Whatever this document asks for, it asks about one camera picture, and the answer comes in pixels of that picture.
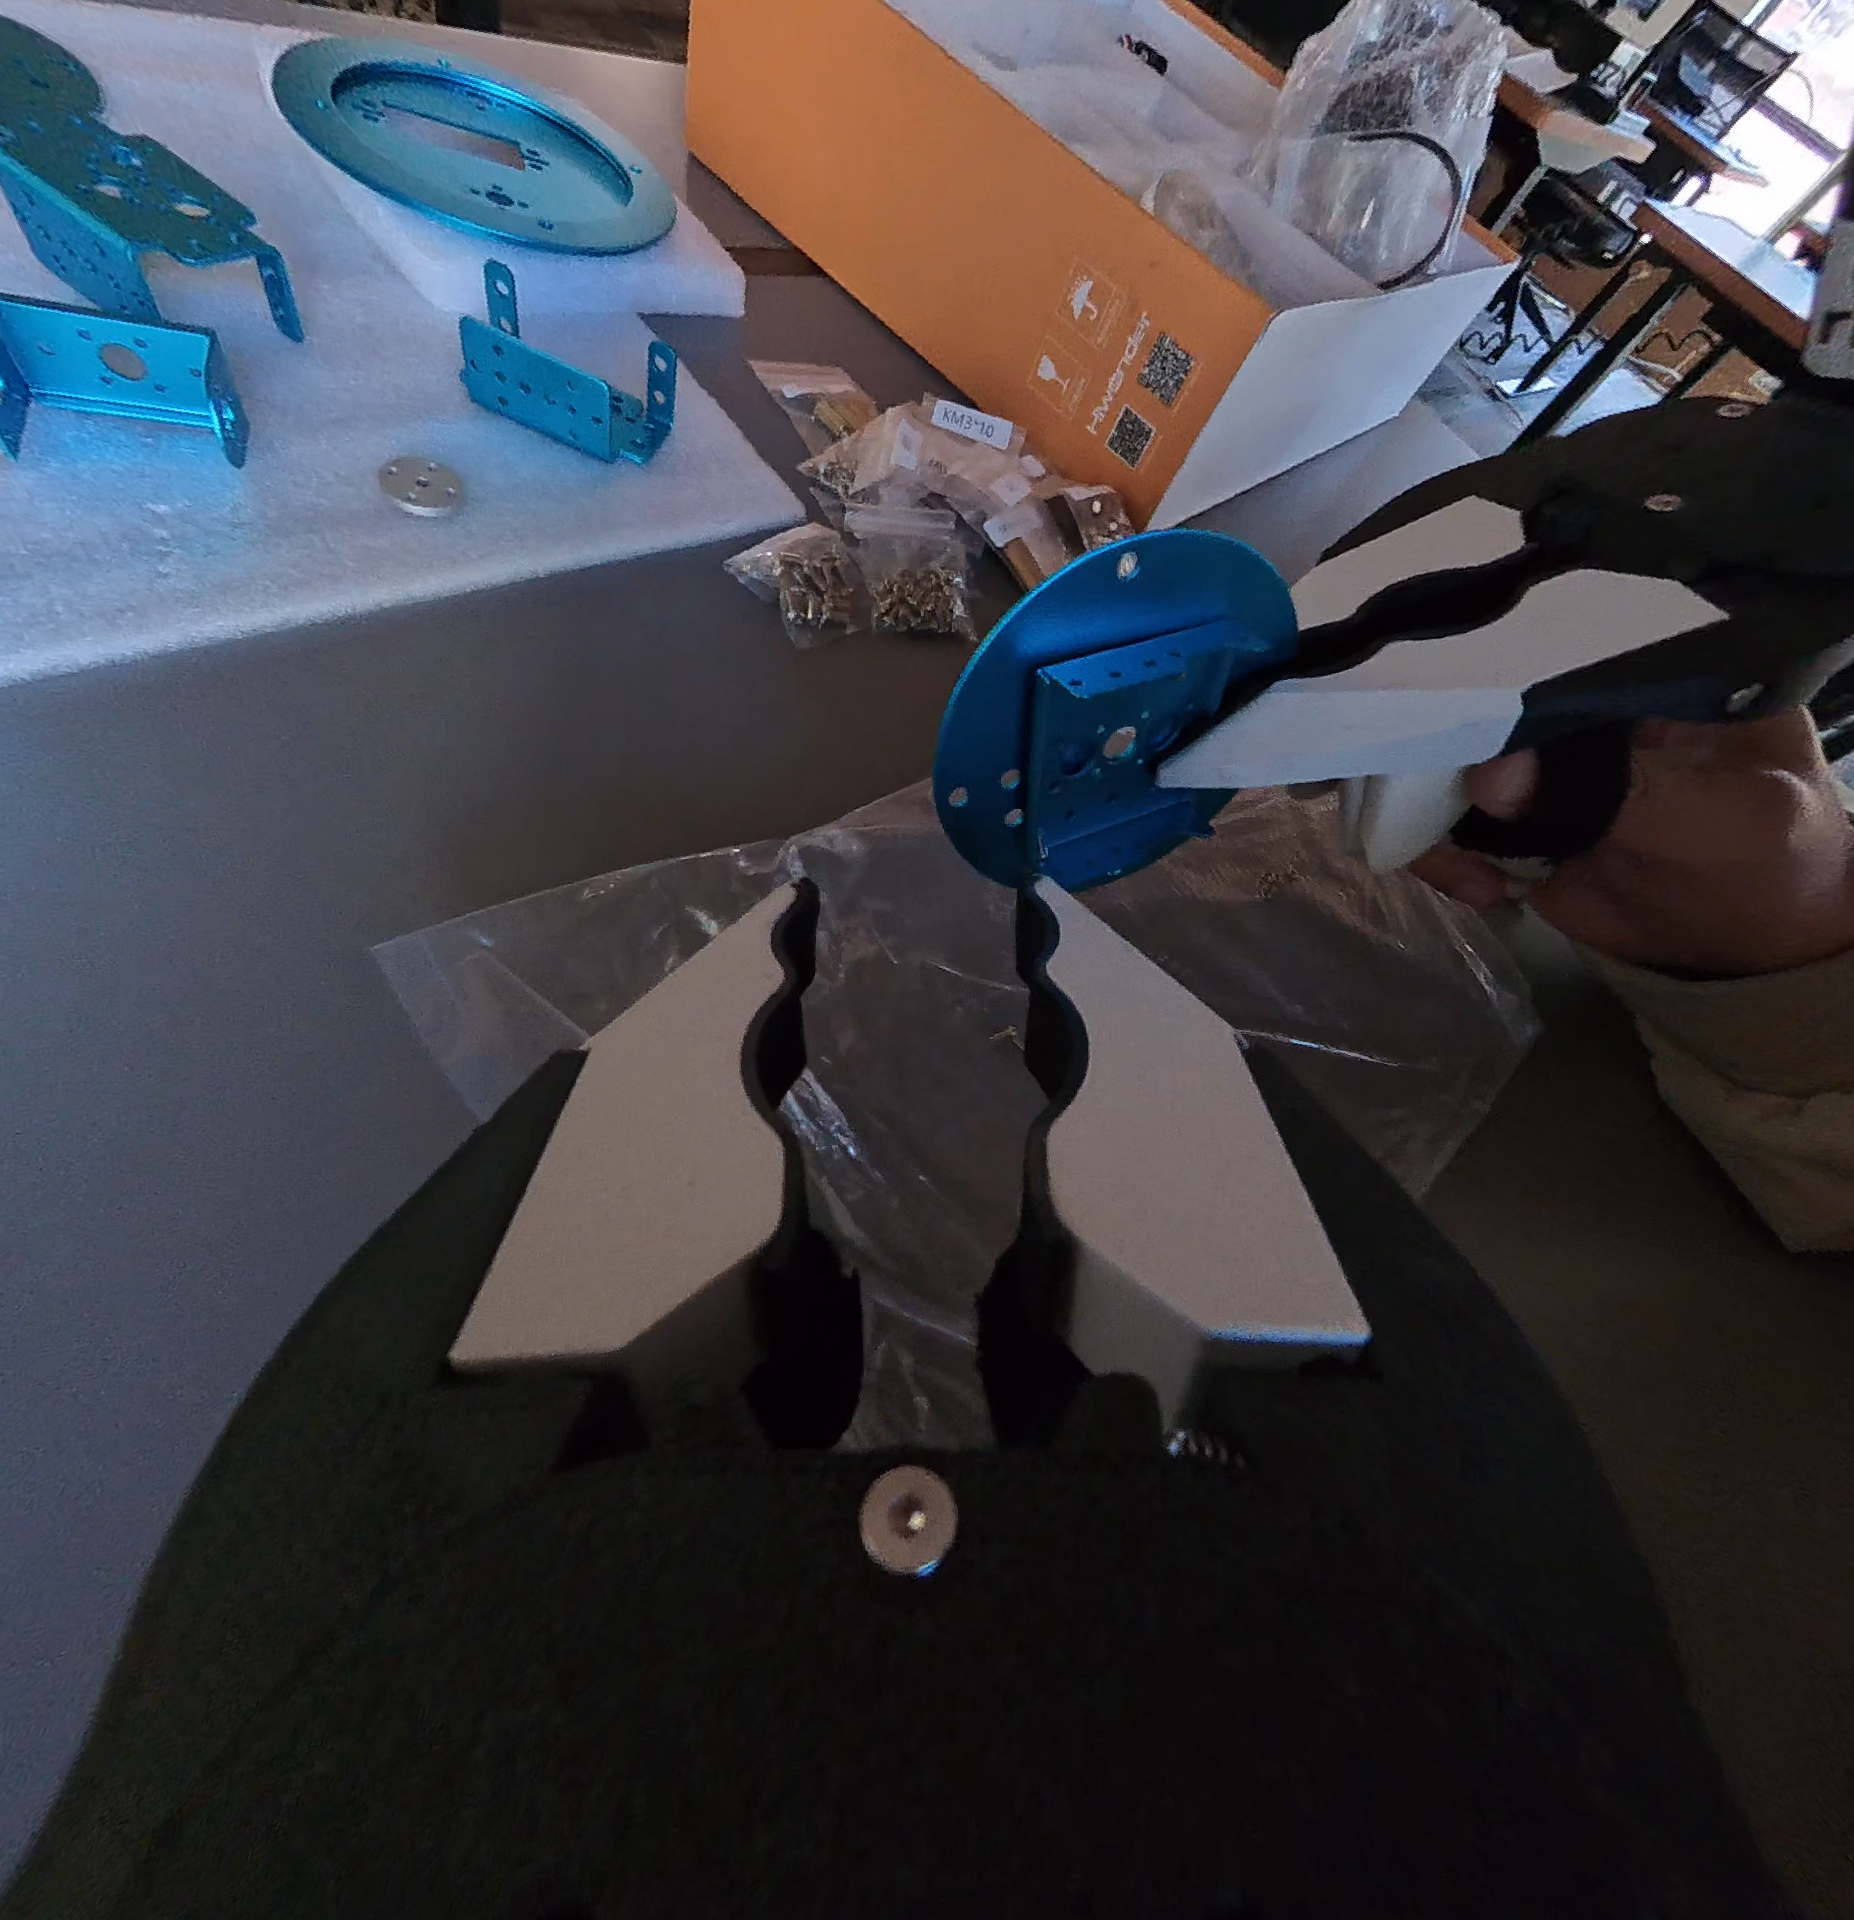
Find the blue metal U bracket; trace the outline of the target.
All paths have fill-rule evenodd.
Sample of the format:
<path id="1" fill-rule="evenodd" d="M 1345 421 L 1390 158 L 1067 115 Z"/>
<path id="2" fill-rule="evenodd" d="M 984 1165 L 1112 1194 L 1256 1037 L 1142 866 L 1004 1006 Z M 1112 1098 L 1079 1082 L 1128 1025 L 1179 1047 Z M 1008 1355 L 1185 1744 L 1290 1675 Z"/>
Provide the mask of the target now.
<path id="1" fill-rule="evenodd" d="M 251 421 L 230 361 L 208 329 L 121 321 L 0 293 L 0 445 L 21 454 L 28 420 L 64 412 L 213 435 L 247 463 Z"/>
<path id="2" fill-rule="evenodd" d="M 677 421 L 677 352 L 644 352 L 642 392 L 533 352 L 522 339 L 518 286 L 503 260 L 482 262 L 485 321 L 460 321 L 460 386 L 476 407 L 599 463 L 644 469 Z"/>

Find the pile of small hardware bags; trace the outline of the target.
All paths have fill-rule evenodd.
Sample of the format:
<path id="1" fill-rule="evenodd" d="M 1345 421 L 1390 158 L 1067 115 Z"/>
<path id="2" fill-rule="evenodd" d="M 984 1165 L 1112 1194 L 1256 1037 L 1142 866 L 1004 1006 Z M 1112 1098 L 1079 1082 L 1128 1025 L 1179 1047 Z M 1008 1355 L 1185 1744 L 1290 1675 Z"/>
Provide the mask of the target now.
<path id="1" fill-rule="evenodd" d="M 814 516 L 720 571 L 793 648 L 860 633 L 977 642 L 984 558 L 1031 592 L 1136 533 L 1118 489 L 1052 469 L 1013 420 L 953 397 L 882 407 L 824 361 L 747 371 L 804 445 Z"/>

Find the black office chair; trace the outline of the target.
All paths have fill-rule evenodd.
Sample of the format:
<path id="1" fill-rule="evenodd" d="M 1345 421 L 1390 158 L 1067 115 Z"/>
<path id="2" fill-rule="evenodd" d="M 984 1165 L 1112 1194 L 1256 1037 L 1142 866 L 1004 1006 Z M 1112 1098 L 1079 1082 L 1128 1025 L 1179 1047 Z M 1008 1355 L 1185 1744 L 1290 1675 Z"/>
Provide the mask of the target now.
<path id="1" fill-rule="evenodd" d="M 1628 262 L 1636 248 L 1635 208 L 1646 203 L 1646 179 L 1623 159 L 1579 177 L 1542 167 L 1507 207 L 1518 229 L 1514 269 L 1490 297 L 1461 353 L 1490 373 L 1497 400 L 1556 387 L 1556 366 L 1578 353 L 1584 321 L 1537 279 L 1542 268 L 1590 269 L 1602 283 Z"/>

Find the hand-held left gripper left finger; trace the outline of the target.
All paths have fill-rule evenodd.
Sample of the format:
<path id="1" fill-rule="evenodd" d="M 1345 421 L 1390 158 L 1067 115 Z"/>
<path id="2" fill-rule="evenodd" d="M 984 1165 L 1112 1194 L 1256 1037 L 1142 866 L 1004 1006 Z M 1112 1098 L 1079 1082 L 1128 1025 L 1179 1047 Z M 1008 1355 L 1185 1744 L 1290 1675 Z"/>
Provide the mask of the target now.
<path id="1" fill-rule="evenodd" d="M 824 1448 L 824 1241 L 784 1113 L 815 916 L 814 881 L 776 885 L 582 1047 L 460 1377 L 605 1373 L 648 1434 L 734 1397 L 770 1445 Z"/>

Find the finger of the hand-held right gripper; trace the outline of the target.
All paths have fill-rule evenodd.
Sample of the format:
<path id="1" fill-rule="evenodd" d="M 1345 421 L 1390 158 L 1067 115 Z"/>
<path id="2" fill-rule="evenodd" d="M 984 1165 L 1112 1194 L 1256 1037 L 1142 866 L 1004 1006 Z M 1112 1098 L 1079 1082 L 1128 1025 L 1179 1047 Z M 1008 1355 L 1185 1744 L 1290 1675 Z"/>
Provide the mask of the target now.
<path id="1" fill-rule="evenodd" d="M 1295 591 L 1298 648 L 1450 639 L 1513 611 L 1547 552 L 1514 508 L 1461 494 L 1390 533 L 1369 533 Z"/>
<path id="2" fill-rule="evenodd" d="M 1457 771 L 1507 745 L 1536 685 L 1722 619 L 1680 581 L 1547 578 L 1483 627 L 1393 639 L 1359 665 L 1270 685 L 1165 757 L 1155 784 L 1238 790 Z"/>

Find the bubble wrap bag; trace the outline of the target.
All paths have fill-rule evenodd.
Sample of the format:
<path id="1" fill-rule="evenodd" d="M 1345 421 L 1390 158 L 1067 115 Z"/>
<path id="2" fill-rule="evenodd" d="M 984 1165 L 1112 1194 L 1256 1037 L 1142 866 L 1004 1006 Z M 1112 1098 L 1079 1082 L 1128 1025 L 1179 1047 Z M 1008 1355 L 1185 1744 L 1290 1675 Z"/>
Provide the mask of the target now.
<path id="1" fill-rule="evenodd" d="M 1345 4 L 1298 44 L 1250 183 L 1379 293 L 1444 274 L 1506 68 L 1483 4 Z"/>

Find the white foam sheet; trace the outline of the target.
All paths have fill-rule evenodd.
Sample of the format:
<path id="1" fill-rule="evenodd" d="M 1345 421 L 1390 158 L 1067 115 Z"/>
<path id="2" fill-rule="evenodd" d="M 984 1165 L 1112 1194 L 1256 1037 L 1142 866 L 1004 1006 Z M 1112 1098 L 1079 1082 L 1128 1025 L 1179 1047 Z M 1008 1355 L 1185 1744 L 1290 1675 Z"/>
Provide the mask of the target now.
<path id="1" fill-rule="evenodd" d="M 82 61 L 114 131 L 163 140 L 258 217 L 308 331 L 278 331 L 242 262 L 148 268 L 161 311 L 220 339 L 247 463 L 202 429 L 64 412 L 30 420 L 18 457 L 0 445 L 0 685 L 799 523 L 793 492 L 687 373 L 644 469 L 590 459 L 466 400 L 460 317 L 422 301 L 352 224 L 271 99 L 278 55 L 316 30 L 101 4 L 0 17 Z M 636 392 L 642 321 L 522 325 L 529 348 Z M 451 463 L 462 515 L 397 515 L 375 483 L 386 457 Z"/>

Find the blue long metal bracket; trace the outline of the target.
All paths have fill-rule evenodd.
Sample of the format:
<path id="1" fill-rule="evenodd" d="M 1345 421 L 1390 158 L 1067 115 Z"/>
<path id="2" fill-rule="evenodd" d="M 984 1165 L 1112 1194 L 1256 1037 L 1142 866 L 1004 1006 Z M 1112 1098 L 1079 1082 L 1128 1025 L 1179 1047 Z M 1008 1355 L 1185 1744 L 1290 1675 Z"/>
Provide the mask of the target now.
<path id="1" fill-rule="evenodd" d="M 145 132 L 95 120 L 0 137 L 0 188 L 35 260 L 107 317 L 163 325 L 145 260 L 216 269 L 251 262 L 271 321 L 305 344 L 289 268 L 258 217 Z"/>

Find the blue perforated round plate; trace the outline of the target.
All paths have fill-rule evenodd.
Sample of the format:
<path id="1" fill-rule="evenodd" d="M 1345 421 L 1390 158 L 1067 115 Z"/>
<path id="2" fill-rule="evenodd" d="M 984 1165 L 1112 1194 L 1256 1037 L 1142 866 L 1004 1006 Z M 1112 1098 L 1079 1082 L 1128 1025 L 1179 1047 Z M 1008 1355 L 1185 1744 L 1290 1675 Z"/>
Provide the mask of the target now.
<path id="1" fill-rule="evenodd" d="M 101 88 L 86 64 L 35 28 L 0 17 L 0 146 L 95 124 Z"/>

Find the blue round metal plate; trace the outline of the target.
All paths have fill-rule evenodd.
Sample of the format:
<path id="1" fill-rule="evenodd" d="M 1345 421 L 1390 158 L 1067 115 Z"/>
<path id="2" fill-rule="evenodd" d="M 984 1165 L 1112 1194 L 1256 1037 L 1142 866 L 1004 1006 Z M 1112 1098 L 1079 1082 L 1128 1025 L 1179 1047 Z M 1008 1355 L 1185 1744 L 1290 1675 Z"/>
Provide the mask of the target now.
<path id="1" fill-rule="evenodd" d="M 1141 533 L 1027 592 L 977 648 L 943 713 L 929 788 L 953 852 L 1008 892 L 1041 880 L 1027 866 L 1022 842 L 1036 670 L 1213 619 L 1264 642 L 1261 672 L 1295 655 L 1290 591 L 1271 565 L 1223 533 Z"/>

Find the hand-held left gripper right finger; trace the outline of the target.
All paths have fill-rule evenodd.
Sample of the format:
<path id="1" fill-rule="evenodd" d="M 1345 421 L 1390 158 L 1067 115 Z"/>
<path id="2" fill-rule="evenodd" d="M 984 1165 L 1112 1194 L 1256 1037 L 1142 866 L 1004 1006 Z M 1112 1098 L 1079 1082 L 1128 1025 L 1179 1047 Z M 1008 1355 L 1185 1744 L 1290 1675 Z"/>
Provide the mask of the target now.
<path id="1" fill-rule="evenodd" d="M 1359 1363 L 1371 1325 L 1228 1018 L 1052 880 L 1018 893 L 1018 975 L 1018 1440 L 1085 1382 L 1136 1382 L 1179 1440 L 1223 1377 Z"/>

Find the person's right hand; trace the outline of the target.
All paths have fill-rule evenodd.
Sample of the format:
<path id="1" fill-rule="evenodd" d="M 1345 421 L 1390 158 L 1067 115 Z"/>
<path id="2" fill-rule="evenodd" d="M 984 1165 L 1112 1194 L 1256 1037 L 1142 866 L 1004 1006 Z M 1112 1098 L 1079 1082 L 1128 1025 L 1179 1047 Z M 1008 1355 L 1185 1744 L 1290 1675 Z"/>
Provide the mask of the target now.
<path id="1" fill-rule="evenodd" d="M 1650 722 L 1612 833 L 1542 881 L 1438 845 L 1432 892 L 1542 924 L 1618 968 L 1756 979 L 1854 951 L 1854 818 L 1803 709 L 1759 722 Z"/>

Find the clear plastic bag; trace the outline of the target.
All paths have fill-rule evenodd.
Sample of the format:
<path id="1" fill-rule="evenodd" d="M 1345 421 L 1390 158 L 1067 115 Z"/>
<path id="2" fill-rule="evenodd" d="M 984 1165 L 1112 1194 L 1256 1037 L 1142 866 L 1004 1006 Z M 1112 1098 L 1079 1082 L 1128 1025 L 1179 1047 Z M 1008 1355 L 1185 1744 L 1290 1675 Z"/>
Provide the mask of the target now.
<path id="1" fill-rule="evenodd" d="M 620 1018 L 791 880 L 820 893 L 804 1073 L 784 1102 L 814 1221 L 864 1281 L 845 1448 L 980 1448 L 977 1296 L 1018 1224 L 1036 1087 L 1022 1070 L 1013 900 L 915 784 L 784 845 L 582 880 L 372 946 L 476 1117 Z M 1502 940 L 1417 880 L 1371 875 L 1338 804 L 1261 790 L 1207 842 L 1085 897 L 1298 1084 L 1411 1194 L 1490 1113 L 1537 1035 Z"/>

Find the orange cardboard box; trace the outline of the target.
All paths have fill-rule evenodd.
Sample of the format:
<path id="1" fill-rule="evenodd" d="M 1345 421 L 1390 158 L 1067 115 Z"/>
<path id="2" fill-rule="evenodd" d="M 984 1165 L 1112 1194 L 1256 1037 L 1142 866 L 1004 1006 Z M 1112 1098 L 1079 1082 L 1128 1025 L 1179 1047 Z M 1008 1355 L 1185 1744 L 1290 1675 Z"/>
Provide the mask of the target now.
<path id="1" fill-rule="evenodd" d="M 1141 131 L 1254 132 L 1278 73 L 1193 4 L 690 4 L 687 146 L 770 229 L 980 412 L 1146 528 L 1385 426 L 1461 339 L 1513 252 L 1461 221 L 1444 260 L 1375 290 L 1270 221 L 1213 208 L 1250 279 L 1142 200 L 1193 158 L 1105 179 L 1004 96 L 1010 77 L 1133 68 Z"/>

